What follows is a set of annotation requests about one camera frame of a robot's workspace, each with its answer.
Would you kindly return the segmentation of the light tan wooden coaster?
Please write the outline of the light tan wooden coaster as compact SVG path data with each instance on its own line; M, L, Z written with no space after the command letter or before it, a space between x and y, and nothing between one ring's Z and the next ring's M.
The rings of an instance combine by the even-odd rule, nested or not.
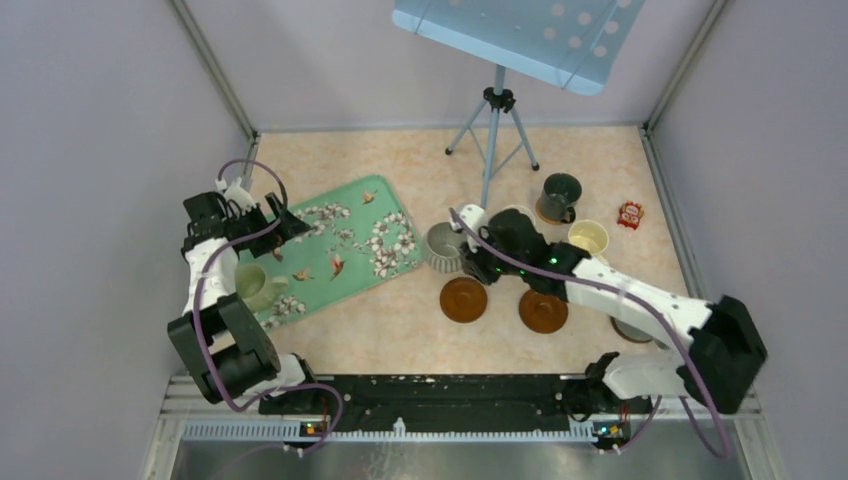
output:
M570 225L576 220L576 211L571 206L548 205L538 201L535 205L537 216L551 225Z

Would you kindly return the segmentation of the dark grey cup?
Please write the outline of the dark grey cup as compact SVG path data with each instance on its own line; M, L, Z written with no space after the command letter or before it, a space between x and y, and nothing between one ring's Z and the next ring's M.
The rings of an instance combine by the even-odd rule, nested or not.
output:
M542 201L548 205L559 204L563 207L571 206L575 209L582 193L582 185L576 177L567 173L554 173L545 179L537 202Z

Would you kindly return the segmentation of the metallic grey cup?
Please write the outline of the metallic grey cup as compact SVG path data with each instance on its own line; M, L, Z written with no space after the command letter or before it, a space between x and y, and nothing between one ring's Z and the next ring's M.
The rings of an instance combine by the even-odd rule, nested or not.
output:
M462 268L460 246L465 236L452 230L449 222L431 226L424 237L424 261L436 272L452 274Z

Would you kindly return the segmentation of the cream cup with yellow inside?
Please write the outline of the cream cup with yellow inside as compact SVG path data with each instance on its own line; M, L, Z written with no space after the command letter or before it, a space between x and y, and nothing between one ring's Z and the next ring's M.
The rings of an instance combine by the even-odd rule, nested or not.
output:
M608 248L610 238L605 227L595 220L576 220L571 224L567 240L570 244L586 250L593 256L602 255Z

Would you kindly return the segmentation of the green floral serving tray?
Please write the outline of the green floral serving tray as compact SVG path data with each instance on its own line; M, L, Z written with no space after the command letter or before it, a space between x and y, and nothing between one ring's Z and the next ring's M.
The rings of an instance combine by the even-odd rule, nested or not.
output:
M368 175L290 208L310 230L257 264L287 288L256 314L265 331L290 324L416 268L420 235L389 181Z

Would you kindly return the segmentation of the pale green cup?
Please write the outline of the pale green cup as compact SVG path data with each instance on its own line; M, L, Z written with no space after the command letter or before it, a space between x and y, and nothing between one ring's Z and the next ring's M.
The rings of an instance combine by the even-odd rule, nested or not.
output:
M288 287L285 276L272 277L259 265L240 265L235 270L236 292L253 313L269 309Z

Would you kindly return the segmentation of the dark brown wooden coaster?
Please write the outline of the dark brown wooden coaster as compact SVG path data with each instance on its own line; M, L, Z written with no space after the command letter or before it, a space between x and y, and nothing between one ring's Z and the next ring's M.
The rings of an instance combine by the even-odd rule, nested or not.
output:
M459 277L448 281L439 295L439 305L450 320L467 324L480 319L488 306L484 286L474 278Z

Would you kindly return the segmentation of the white and black cup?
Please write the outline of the white and black cup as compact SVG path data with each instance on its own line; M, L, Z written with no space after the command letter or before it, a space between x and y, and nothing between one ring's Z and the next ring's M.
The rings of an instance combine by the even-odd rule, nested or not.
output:
M533 225L533 227L536 227L535 214L529 207L527 207L525 205L520 205L520 204L512 204L512 205L506 206L504 208L504 211L506 211L506 210L516 210L517 212L525 215L529 219L529 221Z

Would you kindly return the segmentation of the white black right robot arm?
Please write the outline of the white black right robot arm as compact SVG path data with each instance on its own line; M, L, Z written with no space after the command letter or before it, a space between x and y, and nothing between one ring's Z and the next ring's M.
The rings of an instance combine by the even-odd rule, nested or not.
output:
M484 285L504 276L531 291L600 311L667 347L665 353L608 357L586 385L589 404L612 412L637 396L687 397L723 415L737 413L767 358L745 303L674 294L626 275L568 242L549 242L516 209L494 215L475 204L450 212L463 233L464 271Z

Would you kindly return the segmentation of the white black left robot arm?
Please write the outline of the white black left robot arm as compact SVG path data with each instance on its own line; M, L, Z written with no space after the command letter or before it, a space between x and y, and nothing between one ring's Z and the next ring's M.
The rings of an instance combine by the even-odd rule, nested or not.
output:
M201 395L217 404L277 377L281 361L268 335L236 291L239 254L272 253L310 227L288 209L286 196L265 197L273 216L219 192L184 201L188 215L181 253L190 268L184 313L168 338Z

